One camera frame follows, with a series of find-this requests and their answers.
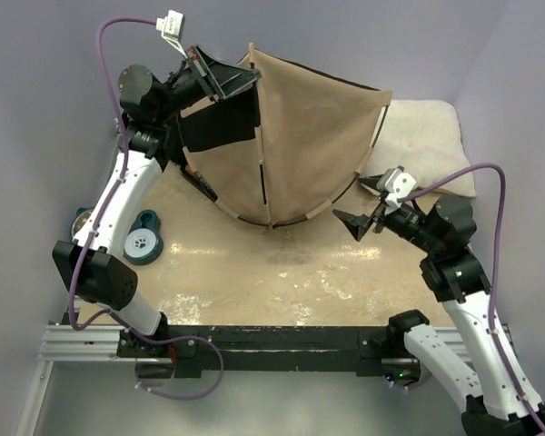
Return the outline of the beige fabric pet tent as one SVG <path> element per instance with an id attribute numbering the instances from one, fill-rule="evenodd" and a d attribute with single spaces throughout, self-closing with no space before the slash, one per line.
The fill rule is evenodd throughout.
<path id="1" fill-rule="evenodd" d="M 392 93 L 251 45 L 239 61 L 261 78 L 180 118 L 182 173 L 232 217 L 260 226 L 304 222 L 343 196 L 372 155 Z"/>

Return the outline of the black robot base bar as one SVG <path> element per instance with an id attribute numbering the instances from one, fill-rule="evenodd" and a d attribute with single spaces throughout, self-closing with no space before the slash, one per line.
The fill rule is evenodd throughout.
<path id="1" fill-rule="evenodd" d="M 175 344 L 152 345 L 121 332 L 117 354 L 146 379 L 198 378 L 203 372 L 352 372 L 412 384 L 426 375 L 387 327 L 172 325 Z"/>

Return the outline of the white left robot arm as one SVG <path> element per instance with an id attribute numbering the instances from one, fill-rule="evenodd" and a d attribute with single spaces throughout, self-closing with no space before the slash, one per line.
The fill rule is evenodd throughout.
<path id="1" fill-rule="evenodd" d="M 124 244 L 168 163 L 186 171 L 193 153 L 254 138 L 261 77 L 253 62 L 227 64 L 193 45 L 165 81 L 132 64 L 111 88 L 122 141 L 114 172 L 87 223 L 71 242 L 55 244 L 53 259 L 68 305 L 77 298 L 99 305 L 139 335 L 150 356 L 168 350 L 168 323 L 138 292 L 136 272 L 121 259 Z"/>

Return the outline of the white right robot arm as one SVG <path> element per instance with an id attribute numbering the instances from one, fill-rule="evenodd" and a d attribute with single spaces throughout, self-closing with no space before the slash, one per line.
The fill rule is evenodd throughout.
<path id="1" fill-rule="evenodd" d="M 545 401 L 516 360 L 509 339 L 491 306 L 492 285 L 470 248 L 476 231 L 468 199 L 444 194 L 428 213 L 417 203 L 393 205 L 402 193 L 381 182 L 381 198 L 372 214 L 334 215 L 356 241 L 382 229 L 425 252 L 421 276 L 451 317 L 470 357 L 465 362 L 418 311 L 392 316 L 386 344 L 399 357 L 411 354 L 451 396 L 469 435 L 538 435 L 545 433 Z"/>

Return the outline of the white fluffy pillow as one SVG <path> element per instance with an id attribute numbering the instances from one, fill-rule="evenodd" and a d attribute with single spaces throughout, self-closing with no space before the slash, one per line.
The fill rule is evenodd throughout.
<path id="1" fill-rule="evenodd" d="M 402 166 L 421 189 L 471 165 L 453 105 L 442 100 L 393 100 L 363 176 Z"/>

